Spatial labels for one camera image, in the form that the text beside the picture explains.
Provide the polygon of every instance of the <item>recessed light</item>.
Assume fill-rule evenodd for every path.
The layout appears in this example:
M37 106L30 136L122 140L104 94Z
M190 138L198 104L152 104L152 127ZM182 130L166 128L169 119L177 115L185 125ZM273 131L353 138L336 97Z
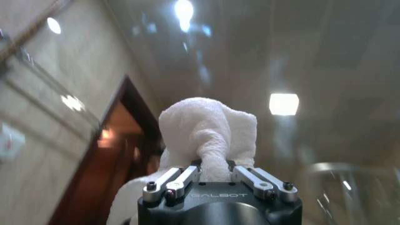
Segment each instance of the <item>recessed light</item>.
M61 33L61 27L58 22L53 19L53 18L48 18L48 26L52 32L54 32L56 34Z
M80 112L81 110L85 109L84 104L81 103L81 101L74 96L61 95L61 101L70 110L74 110L74 111Z
M272 115L293 116L298 108L298 96L288 93L272 93L269 111Z

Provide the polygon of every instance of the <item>bolt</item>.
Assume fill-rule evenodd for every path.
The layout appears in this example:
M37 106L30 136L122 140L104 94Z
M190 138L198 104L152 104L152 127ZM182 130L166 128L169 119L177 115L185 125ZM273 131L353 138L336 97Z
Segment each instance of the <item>bolt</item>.
M282 183L282 188L288 191L293 189L293 184L290 182L284 182Z
M156 187L157 187L156 182L153 182L153 181L148 182L148 184L146 184L148 191L156 190Z
M168 203L174 201L174 191L166 190L165 192L165 200Z
M273 190L266 190L265 197L266 197L266 199L273 200L276 198L274 191Z

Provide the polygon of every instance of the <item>glossy ceiling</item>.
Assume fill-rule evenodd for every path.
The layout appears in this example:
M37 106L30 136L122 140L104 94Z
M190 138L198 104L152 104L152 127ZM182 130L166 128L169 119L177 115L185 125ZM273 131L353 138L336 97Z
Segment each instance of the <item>glossy ceiling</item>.
M398 1L190 2L186 33L174 1L108 2L164 108L201 96L254 114L256 163L266 169L370 164L389 154L400 128ZM273 92L298 95L294 117L270 115Z

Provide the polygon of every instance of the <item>marble wall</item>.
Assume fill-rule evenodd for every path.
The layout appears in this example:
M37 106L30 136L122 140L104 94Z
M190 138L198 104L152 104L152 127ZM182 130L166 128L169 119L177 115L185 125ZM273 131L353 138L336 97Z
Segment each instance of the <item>marble wall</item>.
M25 5L22 2L0 3L0 28L8 28L12 37L38 15L38 9L50 4L48 0ZM24 13L33 3L37 7L28 18ZM134 66L132 51L104 3L76 0L53 18L61 34L52 33L45 25L24 46L37 64L98 120L126 74L157 117L158 99ZM25 134L25 145L16 159L0 164L0 224L41 225L52 215L82 158L92 126L61 103L60 95L16 57L8 65L0 80L0 121ZM40 107L61 118L72 130Z

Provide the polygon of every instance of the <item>white cloth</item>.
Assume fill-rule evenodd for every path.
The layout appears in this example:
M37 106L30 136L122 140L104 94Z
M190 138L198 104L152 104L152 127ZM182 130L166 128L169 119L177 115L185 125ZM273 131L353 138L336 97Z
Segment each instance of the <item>white cloth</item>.
M160 118L165 150L158 171L130 180L118 190L109 210L108 225L128 218L137 224L137 199L148 181L156 180L170 167L185 167L201 158L200 181L229 181L226 159L253 167L257 119L252 114L229 109L208 98L188 98L165 111Z

